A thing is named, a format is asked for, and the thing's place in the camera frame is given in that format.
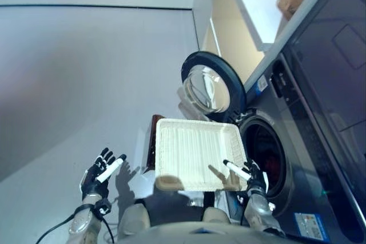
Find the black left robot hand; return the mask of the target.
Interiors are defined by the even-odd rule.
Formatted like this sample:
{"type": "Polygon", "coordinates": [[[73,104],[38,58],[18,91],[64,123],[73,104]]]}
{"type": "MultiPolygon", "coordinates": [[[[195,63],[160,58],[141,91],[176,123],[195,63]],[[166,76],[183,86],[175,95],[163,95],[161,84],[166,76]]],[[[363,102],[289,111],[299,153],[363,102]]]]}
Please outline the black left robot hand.
{"type": "Polygon", "coordinates": [[[79,184],[82,200],[88,195],[94,194],[99,195],[101,198],[107,198],[109,179],[125,160],[125,154],[115,157],[108,147],[104,148],[82,176],[79,184]]]}

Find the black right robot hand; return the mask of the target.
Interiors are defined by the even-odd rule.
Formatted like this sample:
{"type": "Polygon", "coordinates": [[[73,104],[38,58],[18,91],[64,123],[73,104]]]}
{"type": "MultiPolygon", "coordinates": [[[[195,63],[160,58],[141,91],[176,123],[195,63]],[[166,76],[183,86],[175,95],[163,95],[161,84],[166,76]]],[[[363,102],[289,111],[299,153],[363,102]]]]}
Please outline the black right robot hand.
{"type": "Polygon", "coordinates": [[[254,160],[248,158],[246,162],[244,162],[244,167],[238,167],[227,159],[223,160],[223,164],[230,171],[233,171],[240,179],[247,181],[250,189],[256,186],[263,189],[264,194],[268,192],[269,180],[267,173],[262,171],[254,160]]]}

